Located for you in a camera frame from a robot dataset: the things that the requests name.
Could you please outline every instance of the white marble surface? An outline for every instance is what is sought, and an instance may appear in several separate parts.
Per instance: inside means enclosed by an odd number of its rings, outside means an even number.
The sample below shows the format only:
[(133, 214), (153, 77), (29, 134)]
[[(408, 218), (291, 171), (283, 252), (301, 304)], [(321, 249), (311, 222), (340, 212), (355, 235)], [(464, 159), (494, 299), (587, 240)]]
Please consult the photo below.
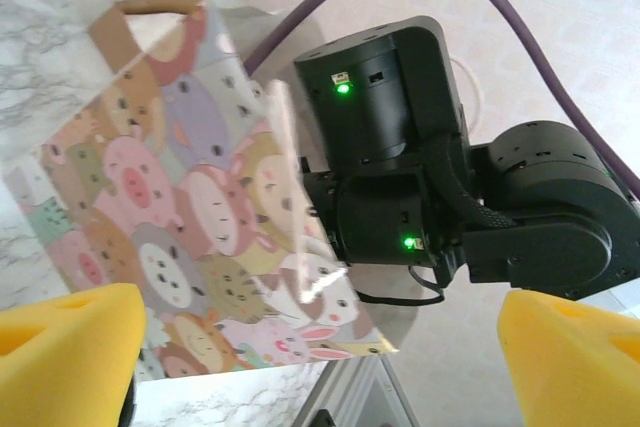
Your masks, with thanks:
[[(87, 27), (116, 0), (0, 0), (0, 161), (47, 140), (110, 81)], [(0, 182), (0, 310), (65, 285)], [(290, 425), (325, 363), (146, 382), (143, 426)]]

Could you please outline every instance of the white cable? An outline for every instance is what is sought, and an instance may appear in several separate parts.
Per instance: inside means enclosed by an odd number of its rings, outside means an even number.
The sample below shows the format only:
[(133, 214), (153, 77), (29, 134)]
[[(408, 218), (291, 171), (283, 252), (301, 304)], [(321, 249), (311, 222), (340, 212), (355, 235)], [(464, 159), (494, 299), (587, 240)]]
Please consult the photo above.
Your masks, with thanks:
[(473, 111), (473, 116), (468, 122), (469, 135), (471, 136), (478, 128), (478, 125), (480, 125), (480, 117), (484, 110), (484, 92), (480, 88), (480, 81), (478, 80), (478, 77), (464, 61), (454, 56), (450, 56), (450, 60), (453, 64), (457, 65), (462, 72), (464, 72), (471, 83), (471, 88), (473, 89), (473, 96), (475, 97), (476, 105)]

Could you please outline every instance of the bag handle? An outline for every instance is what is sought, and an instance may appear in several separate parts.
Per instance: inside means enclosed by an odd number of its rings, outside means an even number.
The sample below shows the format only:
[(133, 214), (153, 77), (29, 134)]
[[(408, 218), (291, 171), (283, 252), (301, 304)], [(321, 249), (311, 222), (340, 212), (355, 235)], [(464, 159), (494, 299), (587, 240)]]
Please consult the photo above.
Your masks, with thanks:
[(201, 2), (202, 0), (122, 0), (91, 24), (89, 35), (115, 74), (142, 53), (127, 24), (127, 15), (192, 15), (199, 10)]

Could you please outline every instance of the gift bag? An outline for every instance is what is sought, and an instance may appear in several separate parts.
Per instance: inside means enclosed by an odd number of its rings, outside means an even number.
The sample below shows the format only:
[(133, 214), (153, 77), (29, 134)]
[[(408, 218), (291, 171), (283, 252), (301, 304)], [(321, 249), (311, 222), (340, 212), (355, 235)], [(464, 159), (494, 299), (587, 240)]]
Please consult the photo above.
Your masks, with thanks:
[[(160, 12), (184, 17), (143, 52), (127, 15)], [(70, 290), (138, 286), (138, 380), (393, 351), (298, 181), (286, 89), (247, 78), (213, 2), (90, 33), (113, 82), (4, 180)]]

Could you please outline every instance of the purple cable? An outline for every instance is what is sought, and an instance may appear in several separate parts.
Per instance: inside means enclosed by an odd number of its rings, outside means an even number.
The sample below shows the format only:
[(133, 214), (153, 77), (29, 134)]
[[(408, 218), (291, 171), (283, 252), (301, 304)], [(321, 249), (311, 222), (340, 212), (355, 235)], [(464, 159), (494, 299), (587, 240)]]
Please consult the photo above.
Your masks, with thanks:
[[(325, 0), (304, 0), (279, 24), (249, 56), (244, 63), (247, 73), (251, 76), (264, 60), (274, 51), (274, 49), (295, 29), (304, 19), (306, 19)], [(524, 23), (520, 15), (513, 8), (508, 0), (489, 0), (500, 11), (505, 20), (516, 33), (520, 42), (526, 49), (535, 64), (538, 72), (542, 76), (545, 84), (556, 98), (562, 110), (567, 114), (573, 125), (584, 135), (593, 145), (596, 151), (609, 164), (609, 167), (620, 177), (627, 187), (633, 192), (636, 198), (640, 199), (640, 179), (615, 153), (609, 144), (598, 134), (584, 114), (580, 111), (573, 99), (563, 87), (560, 79), (554, 72), (545, 57), (540, 45), (533, 37), (533, 34)]]

